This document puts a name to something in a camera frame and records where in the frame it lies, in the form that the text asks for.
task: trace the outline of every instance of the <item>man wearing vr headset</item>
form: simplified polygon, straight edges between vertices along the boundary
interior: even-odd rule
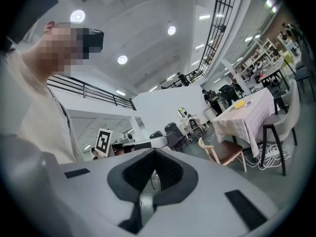
[[[82,64],[90,52],[101,52],[103,35],[72,23],[49,22],[31,49],[24,53],[11,49],[5,56],[9,73],[31,100],[16,134],[41,151],[55,154],[60,164],[84,158],[70,116],[47,87],[47,80],[70,65]]]

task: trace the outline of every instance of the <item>checkered tablecloth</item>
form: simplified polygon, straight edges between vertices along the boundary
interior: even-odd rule
[[[243,100],[245,103],[251,100],[252,104],[232,111],[229,111],[230,107],[227,108],[213,120],[213,125],[219,143],[224,140],[225,135],[234,135],[248,142],[253,157],[256,157],[259,149],[255,138],[264,120],[275,112],[274,100],[267,88],[246,96]]]

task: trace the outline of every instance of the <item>ceiling light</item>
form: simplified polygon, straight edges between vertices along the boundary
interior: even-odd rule
[[[127,57],[125,55],[121,55],[119,58],[118,58],[118,63],[120,64],[125,64],[127,62]]]
[[[167,78],[167,81],[172,80],[172,78],[173,78],[175,75],[176,75],[176,74],[174,74],[174,75],[170,76],[169,78]]]
[[[205,18],[209,18],[211,15],[204,15],[204,16],[200,16],[200,19],[205,19]]]
[[[217,81],[219,81],[220,80],[220,78],[218,78],[214,83],[216,83]]]
[[[176,32],[176,28],[174,26],[170,26],[168,29],[168,34],[174,35],[175,32]]]
[[[154,89],[156,89],[158,86],[153,87],[149,92],[153,91]]]
[[[83,150],[87,150],[89,147],[91,147],[91,144],[89,144],[88,146],[86,146]]]
[[[120,94],[120,95],[122,95],[122,96],[125,96],[125,95],[126,95],[125,93],[120,92],[119,90],[117,90],[117,94]]]
[[[198,46],[196,47],[196,49],[199,49],[199,48],[201,48],[201,47],[203,47],[203,46],[204,46],[204,44],[198,45]]]
[[[85,18],[85,12],[83,10],[75,10],[70,15],[70,21],[73,23],[81,23]]]
[[[252,40],[252,37],[245,38],[245,42]]]
[[[267,1],[266,1],[266,5],[267,5],[269,8],[271,8],[272,2],[271,2],[270,0],[267,0]]]

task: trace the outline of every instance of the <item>white shirt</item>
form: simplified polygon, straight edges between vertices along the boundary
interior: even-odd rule
[[[70,116],[67,114],[70,122],[68,127],[67,117],[47,85],[42,85],[32,75],[19,51],[11,52],[5,60],[10,74],[31,100],[16,134],[35,144],[41,151],[53,153],[60,164],[84,161]]]

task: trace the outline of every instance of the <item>balcony railing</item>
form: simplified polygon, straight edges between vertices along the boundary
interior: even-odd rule
[[[73,77],[52,76],[48,79],[48,85],[81,95],[84,98],[101,100],[109,104],[136,110],[131,98],[127,100]]]
[[[189,83],[193,83],[205,75],[215,56],[218,46],[222,41],[226,26],[231,17],[234,3],[235,0],[216,0],[211,27],[198,68],[185,76]],[[167,88],[181,86],[184,86],[184,83],[182,83],[181,80],[178,80]]]

